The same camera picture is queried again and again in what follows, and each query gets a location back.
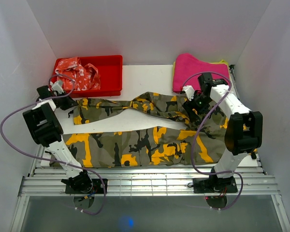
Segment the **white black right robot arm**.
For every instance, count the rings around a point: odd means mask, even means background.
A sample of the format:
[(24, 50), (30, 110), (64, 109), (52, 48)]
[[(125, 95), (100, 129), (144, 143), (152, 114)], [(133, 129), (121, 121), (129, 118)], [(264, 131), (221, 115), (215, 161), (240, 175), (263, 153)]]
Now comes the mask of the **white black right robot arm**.
[(232, 92), (229, 78), (221, 74), (220, 79), (214, 79), (212, 77), (214, 74), (215, 72), (211, 71), (196, 73), (201, 91), (197, 92), (193, 86), (188, 85), (190, 78), (183, 83), (182, 91), (193, 103), (194, 108), (202, 112), (206, 111), (211, 101), (216, 103), (207, 111), (197, 129), (197, 134), (204, 128), (205, 122), (216, 108), (220, 108), (228, 119), (224, 135), (225, 151), (213, 167), (214, 171), (208, 173), (208, 176), (213, 176), (208, 180), (210, 189), (220, 192), (226, 187), (225, 179), (234, 175), (245, 156), (261, 146), (263, 116), (259, 111), (251, 111), (240, 102)]

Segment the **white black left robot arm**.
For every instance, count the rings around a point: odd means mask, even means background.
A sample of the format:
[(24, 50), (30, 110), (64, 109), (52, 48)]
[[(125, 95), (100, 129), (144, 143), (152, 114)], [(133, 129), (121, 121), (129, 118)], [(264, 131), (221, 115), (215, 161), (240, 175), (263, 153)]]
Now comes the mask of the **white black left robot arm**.
[(61, 87), (52, 90), (48, 86), (37, 88), (40, 102), (23, 113), (29, 132), (38, 145), (45, 147), (53, 155), (66, 173), (62, 183), (77, 192), (88, 193), (93, 182), (87, 171), (74, 158), (63, 140), (63, 128), (55, 115), (55, 110), (69, 110), (77, 105)]

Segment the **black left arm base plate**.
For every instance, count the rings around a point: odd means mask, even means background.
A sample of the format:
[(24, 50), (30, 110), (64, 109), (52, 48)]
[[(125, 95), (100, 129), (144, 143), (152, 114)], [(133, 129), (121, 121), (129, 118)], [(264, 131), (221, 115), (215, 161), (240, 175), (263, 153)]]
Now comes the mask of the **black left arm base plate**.
[(104, 183), (104, 187), (105, 187), (105, 192), (107, 192), (107, 185), (108, 185), (108, 179), (103, 178), (102, 179), (103, 182), (98, 179), (92, 179), (89, 183), (87, 184), (81, 184), (78, 185), (74, 188), (72, 188), (71, 186), (67, 185), (64, 193), (66, 194), (104, 194), (104, 190), (103, 190), (103, 183)]

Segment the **camouflage yellow green trousers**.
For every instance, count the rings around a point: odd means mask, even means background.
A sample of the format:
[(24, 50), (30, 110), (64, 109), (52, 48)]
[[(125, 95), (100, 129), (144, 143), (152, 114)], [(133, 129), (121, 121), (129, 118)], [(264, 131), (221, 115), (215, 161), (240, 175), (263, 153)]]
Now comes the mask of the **camouflage yellow green trousers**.
[(74, 125), (89, 124), (116, 116), (127, 109), (183, 123), (185, 129), (162, 126), (133, 131), (64, 134), (74, 158), (86, 168), (142, 167), (154, 165), (204, 165), (217, 163), (225, 151), (228, 119), (216, 108), (204, 128), (190, 121), (184, 96), (146, 92), (131, 101), (83, 98), (73, 110)]

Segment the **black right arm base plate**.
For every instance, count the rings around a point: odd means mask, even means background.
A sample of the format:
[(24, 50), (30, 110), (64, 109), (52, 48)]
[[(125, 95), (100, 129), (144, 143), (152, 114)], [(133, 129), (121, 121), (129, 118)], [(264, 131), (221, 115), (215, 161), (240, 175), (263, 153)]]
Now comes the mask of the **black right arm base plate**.
[(237, 193), (238, 188), (234, 177), (218, 178), (217, 180), (210, 178), (194, 178), (192, 180), (194, 193)]

